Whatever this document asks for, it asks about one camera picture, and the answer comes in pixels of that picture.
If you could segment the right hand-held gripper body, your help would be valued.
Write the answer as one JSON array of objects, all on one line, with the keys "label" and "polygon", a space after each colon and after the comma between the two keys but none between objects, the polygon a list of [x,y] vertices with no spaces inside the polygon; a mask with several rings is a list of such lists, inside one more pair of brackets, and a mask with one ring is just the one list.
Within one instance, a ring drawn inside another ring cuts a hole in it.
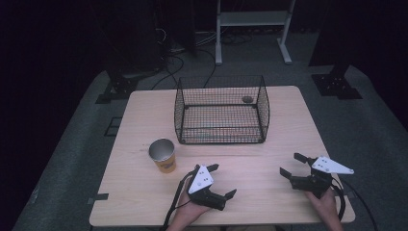
[{"label": "right hand-held gripper body", "polygon": [[311,173],[309,176],[300,177],[292,176],[289,180],[294,190],[311,192],[315,197],[320,198],[321,195],[332,185],[332,174],[353,174],[352,168],[339,164],[332,159],[319,156],[312,158],[314,163],[309,166]]}]

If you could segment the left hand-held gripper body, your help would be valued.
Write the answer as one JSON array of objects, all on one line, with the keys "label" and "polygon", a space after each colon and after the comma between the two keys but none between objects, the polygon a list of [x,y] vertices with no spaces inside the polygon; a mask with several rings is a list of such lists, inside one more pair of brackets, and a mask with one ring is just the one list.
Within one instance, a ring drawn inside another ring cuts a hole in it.
[{"label": "left hand-held gripper body", "polygon": [[188,196],[191,202],[197,205],[222,211],[227,200],[224,199],[224,195],[216,194],[210,190],[213,183],[214,179],[207,166],[198,166],[188,185]]}]

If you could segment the person's right hand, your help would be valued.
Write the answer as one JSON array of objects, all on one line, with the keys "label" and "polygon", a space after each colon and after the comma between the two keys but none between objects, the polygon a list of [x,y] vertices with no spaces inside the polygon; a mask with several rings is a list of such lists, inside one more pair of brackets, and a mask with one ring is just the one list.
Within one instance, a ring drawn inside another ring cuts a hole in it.
[{"label": "person's right hand", "polygon": [[305,192],[304,194],[311,202],[327,231],[344,231],[337,213],[335,196],[331,189],[328,189],[321,198],[315,197],[312,192]]}]

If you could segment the person's left hand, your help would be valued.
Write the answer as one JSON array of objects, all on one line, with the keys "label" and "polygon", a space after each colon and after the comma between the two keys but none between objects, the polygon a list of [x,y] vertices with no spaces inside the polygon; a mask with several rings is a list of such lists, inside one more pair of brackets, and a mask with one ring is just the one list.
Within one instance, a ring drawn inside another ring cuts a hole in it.
[{"label": "person's left hand", "polygon": [[188,194],[182,192],[176,214],[166,231],[183,231],[208,211],[210,211],[209,207],[190,202]]}]

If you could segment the orange paper cup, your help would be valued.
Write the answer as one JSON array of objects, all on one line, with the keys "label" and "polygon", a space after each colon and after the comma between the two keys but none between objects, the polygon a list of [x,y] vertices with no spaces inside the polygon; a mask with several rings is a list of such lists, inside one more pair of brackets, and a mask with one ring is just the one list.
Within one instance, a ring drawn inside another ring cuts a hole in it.
[{"label": "orange paper cup", "polygon": [[176,169],[175,146],[169,139],[153,141],[148,148],[150,159],[162,173],[171,173]]}]

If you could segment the black stand base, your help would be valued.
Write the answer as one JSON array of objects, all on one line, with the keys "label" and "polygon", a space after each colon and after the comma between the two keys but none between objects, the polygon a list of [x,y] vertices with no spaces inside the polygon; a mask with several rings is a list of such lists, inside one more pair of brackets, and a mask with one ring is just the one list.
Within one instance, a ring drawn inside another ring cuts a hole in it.
[{"label": "black stand base", "polygon": [[160,68],[141,68],[129,64],[106,64],[109,83],[97,99],[96,104],[109,104],[113,100],[128,99],[137,89],[139,81],[154,76]]},{"label": "black stand base", "polygon": [[326,74],[313,74],[312,79],[322,96],[336,96],[338,99],[361,99],[359,91],[345,79],[349,64],[335,64]]}]

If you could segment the black table edge bracket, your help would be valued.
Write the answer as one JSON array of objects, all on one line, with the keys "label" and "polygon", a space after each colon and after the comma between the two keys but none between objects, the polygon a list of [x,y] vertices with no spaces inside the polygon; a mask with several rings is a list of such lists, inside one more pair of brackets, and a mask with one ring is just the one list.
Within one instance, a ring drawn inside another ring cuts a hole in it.
[{"label": "black table edge bracket", "polygon": [[109,194],[108,193],[98,193],[97,195],[95,195],[94,197],[90,197],[87,200],[87,204],[92,205],[95,201],[98,200],[107,200],[109,198]]}]

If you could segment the white metal desk frame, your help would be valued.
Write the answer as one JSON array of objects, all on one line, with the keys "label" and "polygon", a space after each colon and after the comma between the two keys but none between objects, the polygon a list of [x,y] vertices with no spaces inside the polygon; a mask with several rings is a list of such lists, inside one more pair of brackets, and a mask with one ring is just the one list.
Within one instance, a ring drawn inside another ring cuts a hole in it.
[{"label": "white metal desk frame", "polygon": [[215,64],[222,64],[221,29],[225,27],[282,26],[283,32],[277,43],[285,64],[291,64],[292,58],[286,46],[286,40],[293,17],[296,0],[291,0],[285,11],[269,12],[223,12],[221,0],[217,0]]}]

